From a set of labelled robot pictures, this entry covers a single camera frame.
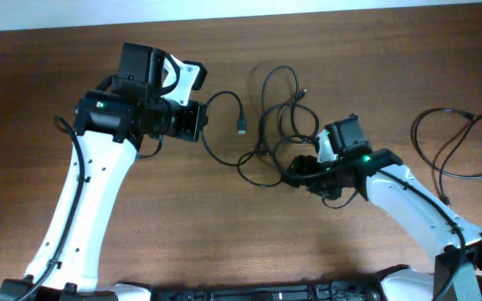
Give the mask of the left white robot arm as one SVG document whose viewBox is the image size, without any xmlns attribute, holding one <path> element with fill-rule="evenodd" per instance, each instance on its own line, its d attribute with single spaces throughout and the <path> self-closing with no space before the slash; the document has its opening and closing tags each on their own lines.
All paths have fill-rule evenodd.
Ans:
<svg viewBox="0 0 482 301">
<path fill-rule="evenodd" d="M 207 71 L 159 48 L 125 43 L 118 70 L 79 100 L 64 123 L 72 156 L 49 229 L 21 279 L 1 300 L 150 300 L 152 289 L 121 281 L 98 287 L 102 242 L 115 199 L 145 137 L 197 141 L 206 106 L 190 95 Z"/>
</svg>

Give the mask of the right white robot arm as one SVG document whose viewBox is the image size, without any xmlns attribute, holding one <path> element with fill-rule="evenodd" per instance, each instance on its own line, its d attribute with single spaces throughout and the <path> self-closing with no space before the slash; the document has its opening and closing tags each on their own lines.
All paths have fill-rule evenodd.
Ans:
<svg viewBox="0 0 482 301">
<path fill-rule="evenodd" d="M 482 228 L 426 189 L 389 149 L 372 150 L 357 115 L 326 125 L 310 138 L 316 156 L 297 156 L 282 181 L 303 186 L 323 201 L 352 188 L 381 208 L 434 263 L 433 273 L 396 265 L 363 282 L 331 284 L 346 300 L 482 300 Z"/>
</svg>

